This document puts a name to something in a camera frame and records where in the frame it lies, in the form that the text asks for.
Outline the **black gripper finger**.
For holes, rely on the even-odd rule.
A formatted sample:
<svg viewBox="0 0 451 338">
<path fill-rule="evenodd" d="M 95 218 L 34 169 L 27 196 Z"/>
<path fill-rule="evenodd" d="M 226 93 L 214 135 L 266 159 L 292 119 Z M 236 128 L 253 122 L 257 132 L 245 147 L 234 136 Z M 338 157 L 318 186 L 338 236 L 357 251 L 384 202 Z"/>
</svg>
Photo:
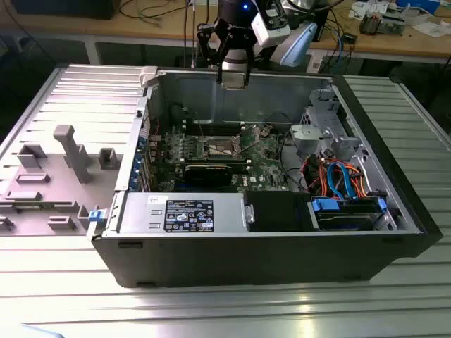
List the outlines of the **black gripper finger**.
<svg viewBox="0 0 451 338">
<path fill-rule="evenodd" d="M 255 40 L 250 35 L 244 36 L 244 47 L 245 47 L 245 53 L 247 57 L 247 65 L 246 65 L 246 71 L 245 71 L 245 79 L 244 79 L 244 86 L 247 86 L 249 84 L 249 76 L 251 73 L 251 69 L 254 63 L 254 44 Z"/>
<path fill-rule="evenodd" d="M 217 49 L 212 49 L 209 40 L 212 35 L 219 38 L 220 44 Z M 223 62 L 230 50 L 230 31 L 225 21 L 216 21 L 214 24 L 200 23 L 197 26 L 197 39 L 200 51 L 208 65 L 217 67 L 217 83 L 222 82 Z"/>
</svg>

